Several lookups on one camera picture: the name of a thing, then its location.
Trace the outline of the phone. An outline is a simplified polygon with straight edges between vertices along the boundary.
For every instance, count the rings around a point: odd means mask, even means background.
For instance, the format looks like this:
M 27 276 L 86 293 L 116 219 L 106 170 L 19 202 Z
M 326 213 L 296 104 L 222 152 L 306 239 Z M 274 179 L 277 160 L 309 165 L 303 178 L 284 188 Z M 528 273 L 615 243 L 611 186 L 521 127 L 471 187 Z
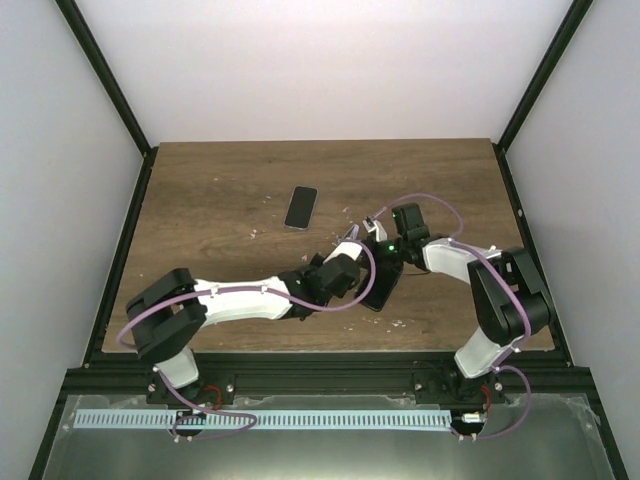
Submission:
M 344 234 L 342 238 L 342 242 L 349 243 L 349 244 L 357 243 L 359 241 L 358 239 L 359 231 L 360 231 L 360 226 L 358 224 L 356 223 L 351 224 L 347 232 Z

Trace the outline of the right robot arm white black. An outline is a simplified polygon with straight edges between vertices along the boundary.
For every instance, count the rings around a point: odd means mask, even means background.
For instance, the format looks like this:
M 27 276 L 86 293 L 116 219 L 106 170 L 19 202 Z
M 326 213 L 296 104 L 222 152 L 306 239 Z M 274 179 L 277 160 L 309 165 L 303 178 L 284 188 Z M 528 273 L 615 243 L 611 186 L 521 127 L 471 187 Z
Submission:
M 550 293 L 531 255 L 523 248 L 482 249 L 433 234 L 418 204 L 392 208 L 397 237 L 390 239 L 376 216 L 363 221 L 365 245 L 375 260 L 373 285 L 362 300 L 379 312 L 406 265 L 459 280 L 470 287 L 478 327 L 455 355 L 455 370 L 439 369 L 443 390 L 465 403 L 488 390 L 490 378 L 529 338 L 557 317 Z

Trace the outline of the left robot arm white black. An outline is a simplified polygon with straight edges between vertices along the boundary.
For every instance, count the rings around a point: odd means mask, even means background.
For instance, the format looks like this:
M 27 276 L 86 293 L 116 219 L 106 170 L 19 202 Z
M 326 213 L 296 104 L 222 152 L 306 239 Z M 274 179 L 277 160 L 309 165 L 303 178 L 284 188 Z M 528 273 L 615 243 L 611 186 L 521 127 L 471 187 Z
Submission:
M 248 282 L 213 282 L 176 268 L 126 304 L 128 323 L 117 342 L 169 381 L 170 393 L 181 403 L 196 402 L 204 392 L 195 355 L 189 348 L 202 329 L 220 323 L 262 319 L 304 320 L 329 305 L 360 281 L 364 253 L 355 241 L 340 243 L 328 256 L 315 256 L 295 270 Z

